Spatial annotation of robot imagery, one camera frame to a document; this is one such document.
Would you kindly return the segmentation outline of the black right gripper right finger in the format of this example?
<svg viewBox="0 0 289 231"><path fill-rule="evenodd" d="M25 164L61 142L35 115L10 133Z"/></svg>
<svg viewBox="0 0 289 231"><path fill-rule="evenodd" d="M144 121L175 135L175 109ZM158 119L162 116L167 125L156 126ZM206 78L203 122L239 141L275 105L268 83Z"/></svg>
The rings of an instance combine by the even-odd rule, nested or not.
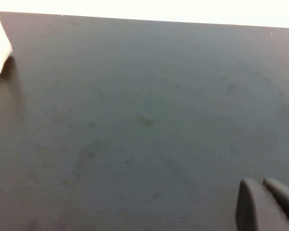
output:
<svg viewBox="0 0 289 231"><path fill-rule="evenodd" d="M263 185L272 194L289 219L289 187L273 178L264 179Z"/></svg>

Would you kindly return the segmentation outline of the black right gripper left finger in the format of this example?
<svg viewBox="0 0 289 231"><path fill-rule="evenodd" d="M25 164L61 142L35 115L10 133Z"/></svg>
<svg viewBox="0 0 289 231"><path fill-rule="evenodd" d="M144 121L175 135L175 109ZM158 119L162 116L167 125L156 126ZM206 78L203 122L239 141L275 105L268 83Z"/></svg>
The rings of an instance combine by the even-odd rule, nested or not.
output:
<svg viewBox="0 0 289 231"><path fill-rule="evenodd" d="M238 231L289 231L289 219L262 182L241 180L236 204Z"/></svg>

